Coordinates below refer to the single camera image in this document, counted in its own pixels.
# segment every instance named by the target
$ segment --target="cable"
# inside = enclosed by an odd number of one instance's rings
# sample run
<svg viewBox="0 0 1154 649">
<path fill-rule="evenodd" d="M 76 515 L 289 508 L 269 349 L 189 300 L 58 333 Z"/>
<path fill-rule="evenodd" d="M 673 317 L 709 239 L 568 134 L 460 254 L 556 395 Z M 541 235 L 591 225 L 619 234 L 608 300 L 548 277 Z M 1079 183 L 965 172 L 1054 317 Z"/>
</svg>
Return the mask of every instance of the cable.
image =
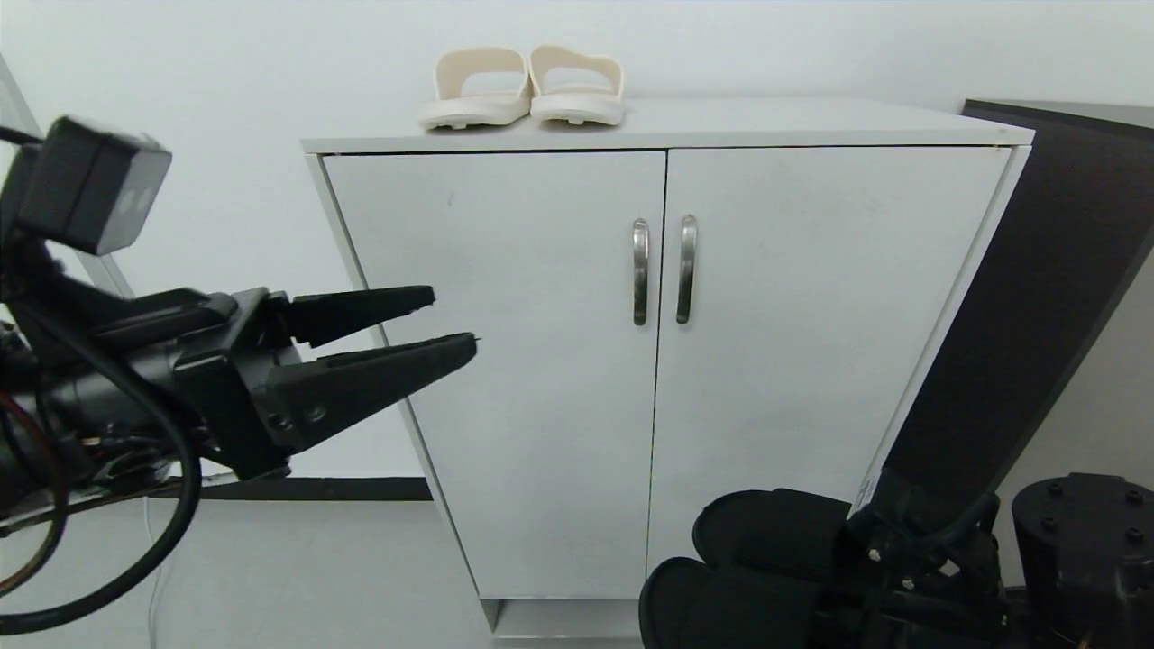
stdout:
<svg viewBox="0 0 1154 649">
<path fill-rule="evenodd" d="M 156 538 L 152 537 L 152 520 L 149 517 L 148 501 L 149 497 L 144 497 L 141 500 L 144 501 L 144 534 L 148 536 L 149 544 L 156 543 Z M 157 605 L 160 600 L 160 582 L 164 580 L 164 567 L 172 555 L 165 559 L 156 568 L 156 580 L 152 582 L 152 594 L 148 598 L 148 647 L 149 649 L 157 649 Z"/>
<path fill-rule="evenodd" d="M 48 524 L 48 531 L 44 535 L 44 540 L 40 542 L 40 547 L 36 551 L 36 554 L 32 554 L 22 568 L 3 581 L 0 581 L 0 597 L 3 597 L 24 585 L 36 573 L 40 572 L 40 568 L 48 562 L 48 559 L 57 551 L 57 546 L 60 545 L 60 539 L 65 536 L 65 527 L 68 522 L 68 480 L 65 477 L 63 469 L 60 467 L 55 453 L 52 450 L 52 441 L 36 423 L 36 419 L 5 391 L 0 391 L 0 408 L 8 411 L 8 415 L 32 438 L 32 443 L 36 445 L 37 450 L 44 457 L 44 462 L 48 465 L 50 487 L 52 488 L 52 522 Z M 13 432 L 14 449 L 17 446 L 15 445 L 15 432 Z"/>
<path fill-rule="evenodd" d="M 201 464 L 196 453 L 177 422 L 152 395 L 151 386 L 132 370 L 125 367 L 122 363 L 98 349 L 82 333 L 75 330 L 45 305 L 29 297 L 21 298 L 20 305 L 24 313 L 44 331 L 75 351 L 77 356 L 97 372 L 104 374 L 156 420 L 164 434 L 172 441 L 177 457 L 180 460 L 182 475 L 179 500 L 168 525 L 164 529 L 160 538 L 135 564 L 117 579 L 67 604 L 28 613 L 0 614 L 0 635 L 33 633 L 66 625 L 107 606 L 132 590 L 144 581 L 144 577 L 156 569 L 180 543 L 180 538 L 185 536 L 193 516 L 196 514 L 196 505 L 201 495 Z"/>
<path fill-rule="evenodd" d="M 24 133 L 23 130 L 17 130 L 15 128 L 10 128 L 7 126 L 0 126 L 0 140 L 3 140 L 5 142 L 12 142 L 17 147 L 21 144 L 36 144 L 39 142 L 44 142 L 44 140 L 40 140 L 36 135 L 32 135 L 30 133 Z"/>
<path fill-rule="evenodd" d="M 201 478 L 202 487 L 210 486 L 224 486 L 239 483 L 240 479 L 237 478 L 237 473 L 232 471 L 226 471 L 223 473 L 213 473 Z M 134 493 L 108 493 L 104 495 L 93 495 L 90 498 L 84 498 L 83 500 L 73 502 L 68 506 L 68 515 L 80 514 L 81 512 L 88 512 L 89 509 L 96 509 L 97 507 L 104 507 L 105 505 L 114 505 L 117 502 L 123 502 L 126 500 L 133 500 L 134 498 L 140 498 L 142 495 L 150 495 L 156 493 L 167 493 L 171 491 L 177 491 L 180 488 L 182 482 L 179 477 L 167 478 L 163 483 L 145 487 L 141 491 Z M 30 528 L 32 525 L 38 525 L 44 521 L 51 519 L 51 514 L 25 514 L 23 516 L 15 516 L 10 522 L 6 521 L 0 524 L 0 536 L 17 532 L 24 528 Z"/>
</svg>

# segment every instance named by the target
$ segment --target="black cable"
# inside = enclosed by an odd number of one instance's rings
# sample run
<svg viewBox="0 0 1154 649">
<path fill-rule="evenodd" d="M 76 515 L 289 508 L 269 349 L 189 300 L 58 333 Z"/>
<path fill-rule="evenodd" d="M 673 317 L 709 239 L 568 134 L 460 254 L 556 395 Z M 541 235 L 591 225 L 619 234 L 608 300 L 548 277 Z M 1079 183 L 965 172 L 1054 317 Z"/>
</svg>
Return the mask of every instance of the black cable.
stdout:
<svg viewBox="0 0 1154 649">
<path fill-rule="evenodd" d="M 15 128 L 10 128 L 7 126 L 0 126 L 0 140 L 3 140 L 5 142 L 12 142 L 13 144 L 16 146 L 37 144 L 39 142 L 44 142 L 44 140 L 40 140 L 36 135 L 32 135 L 30 133 L 24 133 L 23 130 L 17 130 Z"/>
<path fill-rule="evenodd" d="M 82 333 L 60 319 L 35 299 L 22 298 L 24 312 L 47 334 L 75 351 L 97 372 L 104 374 L 117 388 L 136 402 L 159 424 L 160 430 L 172 441 L 180 460 L 181 485 L 177 509 L 160 537 L 135 564 L 117 579 L 95 591 L 67 604 L 28 613 L 0 614 L 0 635 L 35 633 L 77 620 L 107 606 L 120 596 L 144 581 L 177 547 L 188 530 L 201 497 L 201 464 L 188 439 L 173 420 L 164 405 L 152 395 L 151 387 L 121 361 L 110 357 L 92 344 Z"/>
<path fill-rule="evenodd" d="M 44 535 L 44 540 L 40 542 L 40 546 L 36 550 L 36 553 L 18 570 L 3 581 L 0 581 L 0 597 L 3 597 L 36 576 L 36 573 L 40 572 L 40 568 L 48 562 L 48 559 L 52 558 L 52 554 L 60 545 L 60 539 L 65 536 L 65 527 L 68 523 L 68 478 L 60 465 L 60 460 L 52 450 L 52 441 L 44 432 L 44 428 L 36 423 L 36 419 L 27 410 L 16 403 L 16 400 L 2 390 L 0 390 L 0 409 L 7 411 L 13 420 L 20 424 L 21 428 L 24 428 L 36 449 L 44 456 L 44 462 L 48 465 L 48 475 L 51 477 L 48 486 L 52 491 L 52 513 L 50 514 L 48 531 Z M 13 434 L 13 439 L 10 448 L 15 450 L 20 446 L 15 442 L 15 433 Z"/>
</svg>

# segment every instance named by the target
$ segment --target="silver door handle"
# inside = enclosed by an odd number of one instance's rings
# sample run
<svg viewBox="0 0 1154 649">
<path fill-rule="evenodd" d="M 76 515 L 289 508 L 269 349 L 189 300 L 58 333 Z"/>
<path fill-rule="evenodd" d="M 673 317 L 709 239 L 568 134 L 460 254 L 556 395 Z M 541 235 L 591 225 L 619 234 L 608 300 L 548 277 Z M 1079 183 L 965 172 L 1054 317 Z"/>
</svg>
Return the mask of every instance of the silver door handle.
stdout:
<svg viewBox="0 0 1154 649">
<path fill-rule="evenodd" d="M 677 324 L 689 322 L 694 303 L 694 264 L 697 262 L 697 219 L 687 214 L 681 219 L 681 273 L 677 286 Z"/>
<path fill-rule="evenodd" d="M 649 312 L 649 225 L 634 222 L 634 324 L 645 324 Z"/>
</svg>

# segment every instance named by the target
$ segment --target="black baseboard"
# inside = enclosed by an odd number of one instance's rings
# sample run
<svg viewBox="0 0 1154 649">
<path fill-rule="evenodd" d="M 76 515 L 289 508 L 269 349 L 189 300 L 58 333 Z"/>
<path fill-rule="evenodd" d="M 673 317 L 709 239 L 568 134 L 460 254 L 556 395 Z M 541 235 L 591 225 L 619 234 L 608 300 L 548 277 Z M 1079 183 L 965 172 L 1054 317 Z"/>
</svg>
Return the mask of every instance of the black baseboard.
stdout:
<svg viewBox="0 0 1154 649">
<path fill-rule="evenodd" d="M 173 493 L 159 498 L 173 498 Z M 204 487 L 204 500 L 430 501 L 425 478 L 283 478 Z"/>
</svg>

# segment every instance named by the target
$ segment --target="cabinet top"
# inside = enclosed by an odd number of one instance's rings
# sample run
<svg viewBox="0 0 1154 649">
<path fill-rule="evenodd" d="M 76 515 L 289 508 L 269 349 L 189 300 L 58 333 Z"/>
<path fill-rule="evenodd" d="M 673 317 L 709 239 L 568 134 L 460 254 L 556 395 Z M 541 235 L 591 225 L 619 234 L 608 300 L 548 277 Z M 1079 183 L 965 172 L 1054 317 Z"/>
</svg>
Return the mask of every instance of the cabinet top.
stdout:
<svg viewBox="0 0 1154 649">
<path fill-rule="evenodd" d="M 414 114 L 365 137 L 304 140 L 308 154 L 574 149 L 1028 144 L 1034 132 L 962 115 L 841 97 L 629 98 L 616 127 L 538 122 L 426 133 Z"/>
</svg>

